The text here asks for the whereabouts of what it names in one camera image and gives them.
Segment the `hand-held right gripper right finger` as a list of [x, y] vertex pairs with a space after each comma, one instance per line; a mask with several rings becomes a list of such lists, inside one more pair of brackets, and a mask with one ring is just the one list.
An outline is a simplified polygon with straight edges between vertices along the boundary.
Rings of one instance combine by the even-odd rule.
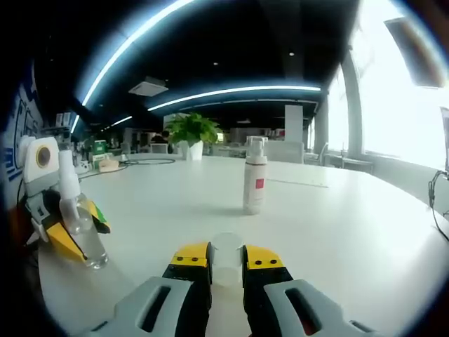
[[242, 247], [243, 307], [252, 336], [376, 336], [344, 318], [342, 308], [303, 279], [293, 279], [280, 257]]

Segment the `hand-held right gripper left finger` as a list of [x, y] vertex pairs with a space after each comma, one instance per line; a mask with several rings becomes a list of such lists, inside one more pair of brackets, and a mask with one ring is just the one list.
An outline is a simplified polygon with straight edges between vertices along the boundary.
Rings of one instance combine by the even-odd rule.
[[120, 300], [114, 316], [90, 336], [204, 336], [212, 306], [213, 247], [183, 246], [160, 277], [150, 277]]

